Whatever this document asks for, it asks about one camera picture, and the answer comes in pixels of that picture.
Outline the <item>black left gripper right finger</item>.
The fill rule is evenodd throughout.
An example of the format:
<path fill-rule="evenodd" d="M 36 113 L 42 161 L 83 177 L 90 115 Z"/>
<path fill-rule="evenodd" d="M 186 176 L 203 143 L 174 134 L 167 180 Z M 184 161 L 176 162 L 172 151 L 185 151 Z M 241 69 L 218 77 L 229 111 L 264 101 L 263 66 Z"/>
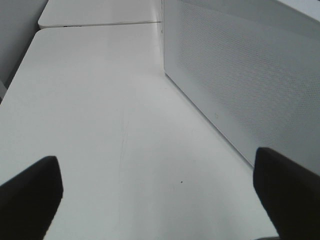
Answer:
<path fill-rule="evenodd" d="M 320 238 L 320 177 L 268 147 L 255 154 L 253 187 L 281 240 Z"/>

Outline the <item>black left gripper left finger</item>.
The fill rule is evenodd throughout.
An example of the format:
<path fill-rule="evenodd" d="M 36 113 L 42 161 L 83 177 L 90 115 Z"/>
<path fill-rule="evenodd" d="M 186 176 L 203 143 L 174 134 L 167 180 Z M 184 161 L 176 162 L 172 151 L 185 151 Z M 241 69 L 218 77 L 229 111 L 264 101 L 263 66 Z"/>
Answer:
<path fill-rule="evenodd" d="M 63 198 L 56 156 L 46 156 L 0 186 L 0 238 L 44 239 Z"/>

